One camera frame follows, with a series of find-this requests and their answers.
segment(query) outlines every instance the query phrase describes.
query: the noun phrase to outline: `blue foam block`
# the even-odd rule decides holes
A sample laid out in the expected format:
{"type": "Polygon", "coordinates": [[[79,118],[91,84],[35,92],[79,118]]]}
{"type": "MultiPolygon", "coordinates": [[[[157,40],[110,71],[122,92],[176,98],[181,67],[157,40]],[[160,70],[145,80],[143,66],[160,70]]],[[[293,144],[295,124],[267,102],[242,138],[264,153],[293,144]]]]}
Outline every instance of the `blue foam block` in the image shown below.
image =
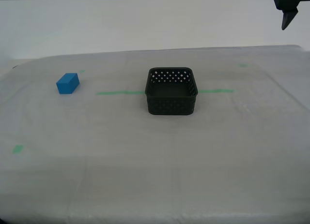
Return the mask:
{"type": "Polygon", "coordinates": [[[79,85],[77,73],[66,73],[56,83],[59,94],[71,94],[79,85]]]}

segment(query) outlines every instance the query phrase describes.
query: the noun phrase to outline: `wrinkled plastic sheet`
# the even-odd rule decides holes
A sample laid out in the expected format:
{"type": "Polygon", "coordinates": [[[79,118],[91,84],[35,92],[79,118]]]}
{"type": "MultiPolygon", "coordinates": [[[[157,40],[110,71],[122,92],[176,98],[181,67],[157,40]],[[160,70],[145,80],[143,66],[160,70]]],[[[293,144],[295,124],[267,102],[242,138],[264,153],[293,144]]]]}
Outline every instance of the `wrinkled plastic sheet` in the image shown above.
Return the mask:
{"type": "Polygon", "coordinates": [[[310,54],[297,46],[19,65],[0,79],[0,217],[16,224],[309,223],[309,65],[310,54]],[[144,91],[150,68],[178,66],[209,91],[198,94],[190,116],[153,116],[139,92],[103,95],[144,91]],[[55,83],[69,72],[80,85],[59,95],[55,83]]]}

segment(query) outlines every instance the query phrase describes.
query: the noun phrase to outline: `basket rim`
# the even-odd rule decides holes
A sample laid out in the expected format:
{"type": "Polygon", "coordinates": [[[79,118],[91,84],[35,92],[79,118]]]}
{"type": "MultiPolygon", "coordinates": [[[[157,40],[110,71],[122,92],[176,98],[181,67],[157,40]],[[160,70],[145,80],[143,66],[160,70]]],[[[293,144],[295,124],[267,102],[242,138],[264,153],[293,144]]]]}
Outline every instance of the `basket rim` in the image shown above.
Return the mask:
{"type": "Polygon", "coordinates": [[[147,77],[147,82],[146,82],[146,87],[145,87],[145,95],[147,97],[152,97],[152,98],[159,98],[159,99],[167,99],[167,98],[193,98],[193,97],[196,97],[198,95],[198,89],[197,89],[197,85],[196,85],[196,81],[195,81],[195,77],[194,77],[194,74],[193,74],[193,70],[191,70],[190,68],[187,68],[187,67],[156,67],[156,68],[151,68],[149,70],[149,74],[148,74],[148,77],[147,77]],[[191,73],[191,76],[192,76],[192,80],[193,80],[193,83],[194,83],[194,89],[195,89],[195,95],[194,96],[184,96],[184,97],[158,97],[158,96],[151,96],[150,94],[148,94],[148,85],[149,85],[149,82],[150,82],[150,77],[151,77],[151,72],[152,71],[155,71],[155,70],[162,70],[162,69],[165,69],[165,70],[189,70],[190,73],[191,73]]]}

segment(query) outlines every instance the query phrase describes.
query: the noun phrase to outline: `white wall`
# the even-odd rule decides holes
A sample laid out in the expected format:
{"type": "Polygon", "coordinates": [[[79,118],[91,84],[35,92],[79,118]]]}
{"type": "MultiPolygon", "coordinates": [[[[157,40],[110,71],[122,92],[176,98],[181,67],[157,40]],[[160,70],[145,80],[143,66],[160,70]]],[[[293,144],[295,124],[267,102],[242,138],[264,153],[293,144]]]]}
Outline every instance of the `white wall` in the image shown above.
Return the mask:
{"type": "Polygon", "coordinates": [[[187,47],[300,45],[310,4],[281,30],[273,0],[3,0],[0,52],[13,59],[187,47]]]}

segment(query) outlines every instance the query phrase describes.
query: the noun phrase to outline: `black plastic basket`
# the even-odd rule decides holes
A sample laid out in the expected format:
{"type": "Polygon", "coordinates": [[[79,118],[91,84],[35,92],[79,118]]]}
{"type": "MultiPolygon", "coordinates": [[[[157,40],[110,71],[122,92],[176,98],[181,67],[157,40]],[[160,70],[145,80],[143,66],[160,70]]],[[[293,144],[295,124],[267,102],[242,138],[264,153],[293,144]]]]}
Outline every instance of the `black plastic basket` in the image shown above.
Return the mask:
{"type": "Polygon", "coordinates": [[[145,94],[150,114],[189,115],[194,112],[198,90],[189,68],[152,68],[145,94]]]}

